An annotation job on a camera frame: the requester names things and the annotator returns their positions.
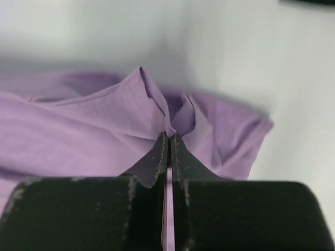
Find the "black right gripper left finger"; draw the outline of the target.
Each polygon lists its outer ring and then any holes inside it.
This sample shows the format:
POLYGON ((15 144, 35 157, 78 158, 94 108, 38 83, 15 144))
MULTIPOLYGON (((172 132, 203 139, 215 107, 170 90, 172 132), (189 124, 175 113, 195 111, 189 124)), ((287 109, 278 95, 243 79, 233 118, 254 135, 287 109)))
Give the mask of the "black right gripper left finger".
POLYGON ((29 177, 1 217, 1 250, 165 250, 169 138, 117 177, 29 177))

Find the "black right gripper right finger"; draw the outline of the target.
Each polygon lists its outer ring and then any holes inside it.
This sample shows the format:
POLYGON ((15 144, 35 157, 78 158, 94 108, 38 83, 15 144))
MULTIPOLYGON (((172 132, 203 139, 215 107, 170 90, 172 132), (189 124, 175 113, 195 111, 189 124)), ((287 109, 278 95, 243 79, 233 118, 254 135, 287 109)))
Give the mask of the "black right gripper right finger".
POLYGON ((170 139, 176 250, 334 250, 319 202, 294 181, 238 181, 211 172, 170 139))

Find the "lilac t-shirt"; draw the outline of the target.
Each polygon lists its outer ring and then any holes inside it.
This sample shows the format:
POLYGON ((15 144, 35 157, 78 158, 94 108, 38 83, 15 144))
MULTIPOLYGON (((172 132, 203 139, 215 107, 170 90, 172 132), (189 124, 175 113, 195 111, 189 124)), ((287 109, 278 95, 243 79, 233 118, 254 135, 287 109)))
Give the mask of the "lilac t-shirt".
POLYGON ((250 107, 166 88, 142 67, 1 76, 1 217, 29 177, 117 177, 169 138, 166 248, 176 250, 170 139, 222 178, 245 180, 272 121, 250 107))

